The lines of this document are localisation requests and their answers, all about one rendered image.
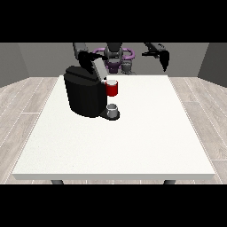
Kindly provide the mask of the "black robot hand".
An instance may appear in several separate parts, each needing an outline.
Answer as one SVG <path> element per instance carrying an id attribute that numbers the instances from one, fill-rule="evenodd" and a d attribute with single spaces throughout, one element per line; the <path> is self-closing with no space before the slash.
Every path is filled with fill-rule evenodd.
<path id="1" fill-rule="evenodd" d="M 93 52 L 80 51 L 78 54 L 78 61 L 80 66 L 86 69 L 90 74 L 93 74 L 94 71 L 92 62 L 99 58 L 107 60 L 107 57 Z"/>
<path id="2" fill-rule="evenodd" d="M 166 71 L 168 68 L 168 63 L 170 59 L 170 54 L 168 51 L 148 51 L 143 53 L 144 57 L 153 56 L 160 60 L 163 71 Z"/>

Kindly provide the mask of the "pale grey machine lid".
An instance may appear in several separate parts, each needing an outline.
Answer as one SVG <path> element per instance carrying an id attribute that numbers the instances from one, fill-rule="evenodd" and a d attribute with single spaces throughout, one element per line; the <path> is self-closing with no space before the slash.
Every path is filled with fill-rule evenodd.
<path id="1" fill-rule="evenodd" d="M 108 76 L 104 61 L 102 59 L 95 59 L 92 62 L 92 64 L 93 64 L 94 69 L 95 69 L 95 71 L 98 75 L 99 80 L 103 81 Z"/>

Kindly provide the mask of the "black coffee machine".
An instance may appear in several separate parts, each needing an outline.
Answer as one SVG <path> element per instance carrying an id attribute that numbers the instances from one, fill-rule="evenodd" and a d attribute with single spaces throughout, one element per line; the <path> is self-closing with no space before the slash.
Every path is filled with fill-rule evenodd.
<path id="1" fill-rule="evenodd" d="M 65 74 L 64 81 L 70 108 L 83 117 L 103 117 L 109 121 L 120 118 L 116 111 L 110 116 L 107 110 L 106 85 L 101 82 L 96 72 L 90 74 L 82 67 L 70 66 Z"/>

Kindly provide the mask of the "red pod holder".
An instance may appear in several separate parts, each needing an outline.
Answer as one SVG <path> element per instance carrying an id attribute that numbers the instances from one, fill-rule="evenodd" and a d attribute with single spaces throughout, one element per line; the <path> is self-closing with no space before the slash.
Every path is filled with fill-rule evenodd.
<path id="1" fill-rule="evenodd" d="M 114 97 L 118 94 L 118 82 L 116 80 L 106 81 L 106 95 Z"/>

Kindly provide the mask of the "small grey coffee pod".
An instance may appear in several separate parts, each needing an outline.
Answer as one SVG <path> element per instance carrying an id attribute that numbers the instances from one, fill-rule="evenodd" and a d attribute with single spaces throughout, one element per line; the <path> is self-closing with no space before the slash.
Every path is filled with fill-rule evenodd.
<path id="1" fill-rule="evenodd" d="M 121 63 L 121 71 L 124 74 L 129 74 L 132 68 L 132 61 L 131 60 L 123 60 Z"/>

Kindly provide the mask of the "small grey cup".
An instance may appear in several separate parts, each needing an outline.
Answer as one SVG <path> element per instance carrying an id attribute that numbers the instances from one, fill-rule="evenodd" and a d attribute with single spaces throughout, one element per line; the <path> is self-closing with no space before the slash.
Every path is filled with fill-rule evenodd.
<path id="1" fill-rule="evenodd" d="M 114 118 L 118 114 L 118 107 L 116 104 L 109 104 L 106 107 L 106 110 L 107 110 L 107 116 L 110 118 Z"/>

